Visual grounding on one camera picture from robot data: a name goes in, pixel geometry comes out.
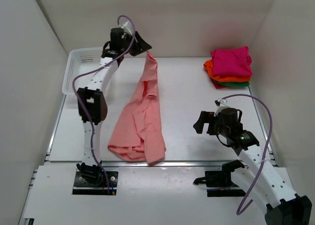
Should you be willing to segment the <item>salmon pink t-shirt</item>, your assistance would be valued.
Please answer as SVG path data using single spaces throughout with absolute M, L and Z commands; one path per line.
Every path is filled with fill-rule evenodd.
M 153 164 L 165 158 L 158 63 L 149 51 L 137 87 L 114 127 L 108 150 L 125 161 L 146 161 L 147 164 Z

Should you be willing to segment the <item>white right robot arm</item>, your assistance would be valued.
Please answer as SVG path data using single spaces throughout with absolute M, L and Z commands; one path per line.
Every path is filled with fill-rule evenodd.
M 265 153 L 257 138 L 241 123 L 242 111 L 225 108 L 219 113 L 202 111 L 193 125 L 201 134 L 208 124 L 208 135 L 224 137 L 224 146 L 233 149 L 238 160 L 224 163 L 220 171 L 207 171 L 194 184 L 205 184 L 210 191 L 238 186 L 249 192 L 249 198 L 262 210 L 268 225 L 307 225 L 312 203 L 281 177 L 275 167 L 263 158 Z

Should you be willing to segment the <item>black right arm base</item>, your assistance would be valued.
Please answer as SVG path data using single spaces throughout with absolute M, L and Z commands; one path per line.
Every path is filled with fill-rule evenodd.
M 224 163 L 221 171 L 205 171 L 205 176 L 196 178 L 193 184 L 205 185 L 207 197 L 243 197 L 245 192 L 231 179 L 232 173 L 239 168 L 246 168 L 239 160 Z

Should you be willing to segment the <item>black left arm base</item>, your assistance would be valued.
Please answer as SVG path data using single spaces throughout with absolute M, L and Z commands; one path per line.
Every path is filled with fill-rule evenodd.
M 116 195 L 119 173 L 104 171 L 97 165 L 88 166 L 78 163 L 73 182 L 74 195 Z

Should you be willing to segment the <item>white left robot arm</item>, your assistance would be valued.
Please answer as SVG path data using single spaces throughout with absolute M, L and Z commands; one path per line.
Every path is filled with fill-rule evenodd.
M 97 185 L 105 175 L 100 159 L 100 130 L 106 119 L 108 107 L 104 91 L 118 70 L 124 55 L 135 57 L 150 50 L 152 47 L 146 43 L 137 31 L 127 24 L 112 28 L 110 40 L 102 49 L 99 68 L 89 71 L 92 78 L 85 87 L 76 91 L 78 111 L 84 126 L 84 153 L 82 162 L 77 164 L 82 177 L 91 184 Z

